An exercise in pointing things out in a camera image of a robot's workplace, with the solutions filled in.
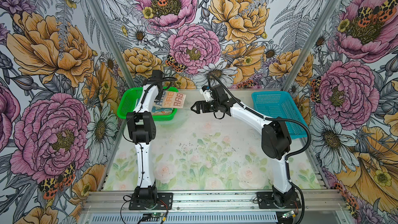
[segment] leaf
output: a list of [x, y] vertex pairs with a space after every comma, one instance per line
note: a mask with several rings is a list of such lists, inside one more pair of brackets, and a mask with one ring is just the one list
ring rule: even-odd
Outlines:
[[31, 184], [23, 193], [22, 197], [19, 199], [17, 208], [14, 212], [13, 222], [19, 220], [23, 213], [25, 212], [26, 206], [29, 203], [30, 199], [32, 199], [33, 194], [37, 189], [37, 184]]
[[383, 77], [381, 76], [380, 73], [376, 72], [375, 70], [372, 70], [373, 75], [375, 76], [375, 86], [377, 88], [377, 91], [381, 91], [383, 88]]
[[391, 81], [384, 85], [380, 92], [380, 99], [396, 99], [398, 98], [398, 91], [392, 86]]
[[225, 184], [226, 189], [231, 189], [232, 188], [232, 181], [228, 180]]
[[268, 160], [266, 158], [261, 159], [260, 165], [265, 165], [267, 164]]
[[246, 157], [246, 160], [247, 160], [249, 163], [252, 163], [252, 162], [253, 162], [253, 161], [251, 160], [251, 157], [250, 157], [249, 155], [246, 155], [245, 157]]
[[205, 167], [204, 166], [200, 167], [200, 169], [199, 169], [199, 177], [201, 177], [204, 172], [205, 172]]
[[50, 91], [40, 91], [33, 97], [33, 99], [30, 102], [30, 105], [37, 102], [38, 100], [50, 99], [53, 94], [54, 94], [54, 92], [50, 92]]
[[306, 179], [306, 177], [304, 177], [303, 175], [299, 175], [299, 177], [300, 177], [301, 180], [303, 180], [304, 182], [308, 182], [308, 179]]

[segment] black cable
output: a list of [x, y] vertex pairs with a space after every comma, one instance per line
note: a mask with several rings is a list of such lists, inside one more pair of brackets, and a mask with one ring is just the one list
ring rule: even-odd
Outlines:
[[292, 184], [292, 186], [294, 188], [296, 188], [298, 190], [298, 192], [300, 193], [300, 197], [301, 197], [301, 214], [300, 214], [300, 217], [298, 218], [298, 221], [296, 222], [296, 224], [300, 224], [302, 219], [304, 218], [304, 210], [305, 210], [304, 195], [301, 191], [301, 188], [299, 188], [297, 185], [295, 185], [292, 182], [290, 182], [290, 183]]
[[225, 112], [224, 112], [224, 114], [222, 115], [221, 118], [216, 117], [216, 112], [213, 112], [213, 115], [214, 115], [214, 117], [215, 117], [216, 119], [223, 119], [223, 118], [225, 117]]

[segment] purple flower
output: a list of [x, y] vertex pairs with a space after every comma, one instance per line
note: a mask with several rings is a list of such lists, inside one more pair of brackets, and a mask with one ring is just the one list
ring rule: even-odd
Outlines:
[[321, 102], [315, 103], [318, 116], [326, 115], [340, 122], [344, 130], [354, 130], [366, 123], [380, 98], [370, 67], [359, 61], [333, 62], [321, 76], [319, 94]]
[[8, 88], [0, 85], [0, 152], [8, 144], [12, 133], [12, 123], [20, 110], [17, 98]]
[[11, 171], [41, 182], [57, 178], [72, 163], [80, 169], [88, 157], [84, 147], [90, 119], [86, 106], [66, 93], [33, 103], [14, 128], [18, 149], [10, 160]]
[[151, 0], [137, 0], [136, 9], [142, 11], [144, 18], [155, 31], [167, 31], [183, 26], [194, 20], [197, 0], [170, 0], [165, 6], [158, 6]]
[[357, 198], [359, 215], [362, 223], [384, 224], [383, 217], [373, 210], [373, 206], [365, 200]]
[[24, 11], [31, 14], [36, 6], [30, 0], [0, 0], [0, 8], [13, 15], [15, 13], [21, 14]]
[[0, 44], [6, 45], [7, 33], [9, 33], [9, 31], [4, 24], [0, 24]]
[[197, 74], [198, 69], [220, 59], [221, 47], [217, 35], [200, 25], [184, 25], [168, 39], [170, 55], [187, 67], [187, 73]]

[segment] floral table mat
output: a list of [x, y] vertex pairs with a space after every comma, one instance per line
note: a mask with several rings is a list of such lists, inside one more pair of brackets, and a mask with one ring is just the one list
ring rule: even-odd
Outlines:
[[[272, 166], [261, 149], [261, 136], [240, 120], [179, 109], [173, 121], [156, 126], [151, 144], [158, 190], [271, 189]], [[292, 141], [292, 151], [301, 147], [300, 140]], [[296, 185], [320, 188], [305, 153], [289, 161]], [[134, 145], [122, 138], [103, 190], [134, 190], [137, 171]]]

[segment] floral wallpaper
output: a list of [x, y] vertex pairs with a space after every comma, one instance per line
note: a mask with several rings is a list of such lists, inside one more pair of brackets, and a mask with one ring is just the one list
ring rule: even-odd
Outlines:
[[358, 224], [398, 223], [397, 5], [341, 0], [288, 90]]
[[0, 8], [1, 219], [75, 224], [112, 155], [126, 82], [84, 2]]

